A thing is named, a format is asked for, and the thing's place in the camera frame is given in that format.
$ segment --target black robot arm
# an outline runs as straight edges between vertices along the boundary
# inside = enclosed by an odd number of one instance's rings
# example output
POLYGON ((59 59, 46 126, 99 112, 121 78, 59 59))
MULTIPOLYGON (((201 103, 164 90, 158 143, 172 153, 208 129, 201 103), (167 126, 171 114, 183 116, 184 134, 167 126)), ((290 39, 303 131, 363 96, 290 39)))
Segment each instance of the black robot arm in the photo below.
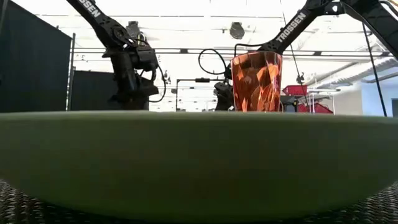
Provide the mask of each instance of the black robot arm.
POLYGON ((333 6, 342 7, 343 11, 367 25, 373 34, 398 58, 398 21, 379 2, 379 0, 307 0, 304 7, 278 35, 264 43, 259 50, 283 54, 285 49, 307 28, 318 16, 328 15, 325 12, 333 6))
POLYGON ((67 1, 92 26, 106 47, 103 57, 111 58, 118 84, 113 99, 126 110, 147 110, 149 96, 159 92, 153 84, 159 66, 155 50, 148 43, 139 45, 121 24, 105 15, 92 0, 67 1), (135 69, 152 72, 151 80, 140 77, 135 69))

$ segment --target large bowl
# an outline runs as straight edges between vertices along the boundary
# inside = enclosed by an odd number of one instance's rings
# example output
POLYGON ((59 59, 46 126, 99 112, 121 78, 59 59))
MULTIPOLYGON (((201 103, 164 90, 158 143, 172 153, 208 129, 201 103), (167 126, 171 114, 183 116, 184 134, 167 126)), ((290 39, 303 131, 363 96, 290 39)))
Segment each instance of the large bowl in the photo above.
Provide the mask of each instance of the large bowl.
POLYGON ((153 222, 254 222, 398 180, 398 120, 264 113, 0 115, 0 179, 56 205, 153 222))

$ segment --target black backdrop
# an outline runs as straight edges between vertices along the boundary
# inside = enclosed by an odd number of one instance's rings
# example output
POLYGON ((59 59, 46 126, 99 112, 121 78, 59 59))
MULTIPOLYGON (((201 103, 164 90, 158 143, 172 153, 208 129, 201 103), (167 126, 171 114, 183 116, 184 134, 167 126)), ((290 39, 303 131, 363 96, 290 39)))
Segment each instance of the black backdrop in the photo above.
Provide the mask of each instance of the black backdrop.
POLYGON ((0 112, 65 110, 70 44, 9 1, 0 36, 0 112))
POLYGON ((119 110, 116 102, 109 102, 117 90, 113 73, 75 71, 71 110, 119 110))
POLYGON ((398 99, 392 99, 392 116, 398 118, 398 99))

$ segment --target orange cup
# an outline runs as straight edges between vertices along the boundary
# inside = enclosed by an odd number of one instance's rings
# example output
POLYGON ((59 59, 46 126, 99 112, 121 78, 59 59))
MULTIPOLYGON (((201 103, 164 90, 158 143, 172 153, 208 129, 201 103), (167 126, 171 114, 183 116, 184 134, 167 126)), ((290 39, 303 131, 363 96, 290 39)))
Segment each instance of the orange cup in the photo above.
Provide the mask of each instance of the orange cup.
POLYGON ((232 59, 236 111, 279 111, 282 56, 251 52, 232 59))

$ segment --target black cable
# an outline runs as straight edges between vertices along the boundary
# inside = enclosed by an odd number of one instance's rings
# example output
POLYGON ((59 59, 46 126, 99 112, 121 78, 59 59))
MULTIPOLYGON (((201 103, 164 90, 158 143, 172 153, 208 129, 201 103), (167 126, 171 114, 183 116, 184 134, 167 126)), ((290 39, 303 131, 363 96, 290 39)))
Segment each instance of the black cable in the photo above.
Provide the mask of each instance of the black cable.
POLYGON ((380 87, 380 82, 379 82, 379 76, 377 75, 376 66, 375 66, 374 60, 373 60, 373 54, 372 54, 371 44, 369 43, 369 38, 368 38, 368 36, 366 35, 366 28, 365 28, 365 24, 364 24, 364 23, 362 23, 362 27, 363 27, 363 32, 365 33, 366 43, 368 44, 369 54, 370 54, 370 56, 371 56, 371 61, 372 61, 372 66, 373 66, 374 77, 375 77, 375 79, 376 79, 377 90, 378 90, 378 92, 379 92, 380 101, 381 101, 381 107, 383 108, 384 116, 387 117, 387 110, 386 110, 386 106, 385 106, 385 104, 384 104, 383 94, 381 93, 381 87, 380 87))
POLYGON ((163 85, 164 85, 163 96, 161 97, 160 100, 157 100, 157 101, 150 100, 149 103, 159 103, 160 101, 162 101, 164 99, 164 96, 166 95, 166 79, 164 77, 163 70, 160 66, 159 66, 159 70, 160 70, 160 73, 162 74, 162 80, 163 80, 163 85))
POLYGON ((238 51, 238 46, 243 46, 243 47, 260 47, 262 44, 235 44, 234 48, 234 57, 236 57, 236 52, 238 51))
POLYGON ((8 0, 4 0, 2 3, 2 6, 0 6, 0 35, 1 35, 1 30, 3 27, 4 21, 6 20, 7 4, 8 4, 8 0))
POLYGON ((200 54, 199 54, 198 62, 199 62, 200 68, 201 68, 204 72, 209 73, 210 75, 223 75, 223 74, 227 71, 227 69, 228 69, 227 66, 226 66, 226 63, 225 63, 225 60, 224 60, 223 56, 221 56, 221 54, 218 53, 218 51, 216 51, 215 49, 204 49, 204 50, 202 50, 202 51, 200 52, 200 54), (214 73, 214 72, 209 72, 208 70, 205 70, 205 69, 202 67, 202 65, 201 65, 201 63, 200 63, 201 56, 203 55, 203 53, 205 53, 205 52, 208 51, 208 50, 213 51, 214 53, 216 53, 216 54, 220 57, 221 61, 222 61, 223 64, 224 64, 224 69, 225 69, 225 71, 219 72, 219 73, 214 73))
POLYGON ((146 40, 141 40, 141 39, 138 39, 138 38, 131 38, 131 40, 141 41, 141 42, 145 43, 148 47, 150 47, 149 43, 146 40))
MULTIPOLYGON (((282 15, 283 15, 283 17, 284 17, 285 26, 287 26, 286 17, 285 17, 285 12, 284 12, 284 10, 283 10, 283 5, 282 5, 282 0, 279 0, 279 1, 280 1, 280 6, 282 7, 282 15)), ((294 64, 296 65, 296 71, 297 71, 297 76, 298 76, 298 79, 297 79, 297 80, 298 80, 298 83, 299 83, 300 86, 301 86, 301 89, 303 90, 305 102, 307 103, 307 106, 309 106, 308 100, 307 100, 307 92, 304 91, 303 81, 301 81, 299 66, 297 65, 296 56, 294 55, 294 51, 293 51, 293 46, 292 46, 292 45, 290 45, 290 49, 292 50, 292 56, 293 56, 294 64)))

